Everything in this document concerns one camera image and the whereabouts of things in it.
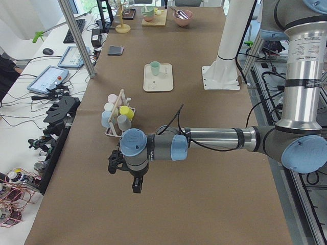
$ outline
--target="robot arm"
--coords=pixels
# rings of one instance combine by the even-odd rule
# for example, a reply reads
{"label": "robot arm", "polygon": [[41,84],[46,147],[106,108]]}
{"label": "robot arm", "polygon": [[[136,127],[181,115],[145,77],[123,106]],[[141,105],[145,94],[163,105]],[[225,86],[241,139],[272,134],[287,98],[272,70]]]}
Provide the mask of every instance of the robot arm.
{"label": "robot arm", "polygon": [[[253,4],[253,0],[233,0],[230,7],[235,10],[237,4],[241,7]],[[244,21],[233,16],[229,19]],[[161,128],[152,135],[130,129],[120,139],[121,152],[116,150],[109,157],[109,172],[129,171],[134,176],[133,191],[140,193],[149,161],[184,160],[188,148],[196,145],[218,151],[260,152],[299,173],[310,173],[322,167],[327,162],[327,142],[320,136],[321,126],[316,116],[327,42],[327,2],[265,0],[262,29],[267,39],[276,40],[278,33],[284,32],[290,41],[283,114],[275,126]]]}

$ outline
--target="gray cup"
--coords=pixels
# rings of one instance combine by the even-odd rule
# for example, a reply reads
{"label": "gray cup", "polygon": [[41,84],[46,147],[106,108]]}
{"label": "gray cup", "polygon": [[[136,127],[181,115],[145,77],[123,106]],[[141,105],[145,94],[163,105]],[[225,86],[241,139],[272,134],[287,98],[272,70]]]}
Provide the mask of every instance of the gray cup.
{"label": "gray cup", "polygon": [[132,122],[126,115],[119,115],[117,118],[118,128],[122,131],[126,131],[132,127]]}

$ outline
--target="white tray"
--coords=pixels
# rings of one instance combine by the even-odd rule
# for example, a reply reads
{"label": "white tray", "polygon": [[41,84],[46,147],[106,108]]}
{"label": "white tray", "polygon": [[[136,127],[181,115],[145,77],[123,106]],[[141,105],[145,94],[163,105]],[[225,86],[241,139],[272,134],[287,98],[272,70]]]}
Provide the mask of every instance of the white tray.
{"label": "white tray", "polygon": [[171,91],[174,88],[173,67],[171,64],[160,64],[160,73],[154,76],[150,64],[144,66],[143,90],[146,92]]}

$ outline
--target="green clip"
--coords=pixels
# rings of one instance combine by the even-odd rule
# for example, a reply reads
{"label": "green clip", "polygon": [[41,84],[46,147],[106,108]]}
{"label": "green clip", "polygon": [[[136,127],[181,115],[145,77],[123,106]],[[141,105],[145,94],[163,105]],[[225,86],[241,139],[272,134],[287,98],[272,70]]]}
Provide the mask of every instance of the green clip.
{"label": "green clip", "polygon": [[41,40],[44,42],[44,39],[43,39],[43,33],[44,33],[44,32],[36,32],[36,33],[35,33],[35,37],[33,38],[32,43],[36,43],[36,41],[39,39],[39,37],[40,37]]}
{"label": "green clip", "polygon": [[248,45],[249,47],[252,47],[253,46],[253,42],[252,41],[244,42],[244,44]]}

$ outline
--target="white desk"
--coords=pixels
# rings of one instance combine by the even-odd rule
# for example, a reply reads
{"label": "white desk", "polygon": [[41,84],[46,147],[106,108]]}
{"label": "white desk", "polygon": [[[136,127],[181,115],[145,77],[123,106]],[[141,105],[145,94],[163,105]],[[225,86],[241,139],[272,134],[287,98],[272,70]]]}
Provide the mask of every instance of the white desk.
{"label": "white desk", "polygon": [[[86,24],[82,37],[84,39],[85,45],[90,47],[90,50],[93,50],[91,44],[91,31],[87,31],[86,28],[90,23],[95,21],[93,15],[88,14],[82,16],[81,18],[86,19]],[[54,51],[53,55],[62,56],[68,46],[75,45],[74,43],[64,44],[63,40],[67,34],[68,26],[63,25],[51,31],[45,42],[41,45],[40,49],[37,51],[34,57],[44,56],[42,50],[46,47],[51,48]],[[46,57],[33,60],[29,65],[24,69],[22,74],[31,74],[39,75],[45,68],[49,65],[57,66],[59,58],[55,57]],[[69,76],[71,77],[76,70],[69,70]],[[10,118],[5,117],[5,119],[12,125],[19,124],[27,120],[35,120],[40,128],[45,128],[48,124],[44,123],[43,120],[46,117],[45,112],[48,110],[48,107],[51,106],[53,102],[48,104],[38,103],[35,101],[33,103],[32,110],[38,110],[36,112],[31,112],[31,96],[33,93],[29,93],[24,96],[25,99],[18,100],[13,97],[21,97],[22,95],[28,93],[29,91],[26,87],[34,80],[34,77],[31,76],[22,76],[10,89],[8,95],[3,99],[3,106],[0,108],[0,113],[7,116],[19,116],[19,117],[35,117],[34,119],[28,118]],[[78,97],[80,100],[83,98],[83,91],[86,90],[89,76],[85,67],[81,68],[71,79],[70,94],[73,97]],[[9,126],[3,119],[0,119],[0,154],[2,156],[2,163],[0,166],[0,172],[6,174],[9,170],[20,167],[28,172],[34,172],[33,166],[34,163],[38,161],[40,150],[29,149],[28,139],[38,139],[43,135],[41,129],[37,128],[33,122],[26,122],[17,127]],[[0,237],[1,244],[6,245],[20,245],[24,244],[25,239],[30,231],[30,228],[35,219],[35,215],[38,211],[40,203],[42,201],[42,195],[36,193],[33,196],[32,201],[35,204],[28,204],[24,211],[22,212],[22,222],[11,227],[3,228],[0,227]]]}

